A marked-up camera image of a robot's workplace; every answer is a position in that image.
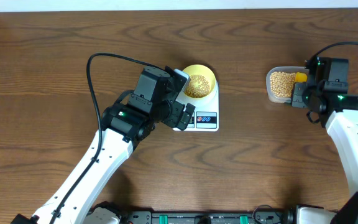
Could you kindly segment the yellow plastic measuring scoop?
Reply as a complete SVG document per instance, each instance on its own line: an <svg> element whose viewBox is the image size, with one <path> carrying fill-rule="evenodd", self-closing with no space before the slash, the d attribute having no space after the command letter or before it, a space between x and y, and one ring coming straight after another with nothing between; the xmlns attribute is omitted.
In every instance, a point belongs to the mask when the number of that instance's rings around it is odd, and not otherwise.
<svg viewBox="0 0 358 224"><path fill-rule="evenodd" d="M306 82L307 79L308 79L307 74L301 73L301 72L297 72L297 73L295 74L294 82L295 82L295 83L303 83L303 82Z"/></svg>

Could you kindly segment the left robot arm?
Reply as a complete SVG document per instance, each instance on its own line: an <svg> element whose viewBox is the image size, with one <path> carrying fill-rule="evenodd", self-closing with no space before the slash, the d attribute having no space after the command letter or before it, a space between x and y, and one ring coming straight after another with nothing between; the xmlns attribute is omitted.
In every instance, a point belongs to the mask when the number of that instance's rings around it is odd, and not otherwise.
<svg viewBox="0 0 358 224"><path fill-rule="evenodd" d="M97 116L91 145L53 197L30 218L18 214L13 223L83 223L113 173L157 123L181 131L187 127L195 106L177 97L190 80L178 69L144 67L136 88L122 92Z"/></svg>

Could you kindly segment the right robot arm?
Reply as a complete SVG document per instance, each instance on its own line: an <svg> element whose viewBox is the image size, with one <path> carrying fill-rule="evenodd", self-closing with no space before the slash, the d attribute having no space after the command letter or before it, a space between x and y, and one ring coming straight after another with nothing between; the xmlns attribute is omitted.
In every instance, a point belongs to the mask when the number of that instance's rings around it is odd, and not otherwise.
<svg viewBox="0 0 358 224"><path fill-rule="evenodd" d="M294 85L291 105L308 109L311 123L320 124L333 140L343 166L350 199L337 212L298 205L284 223L358 223L358 96L348 94L349 61L314 56L307 60L307 80Z"/></svg>

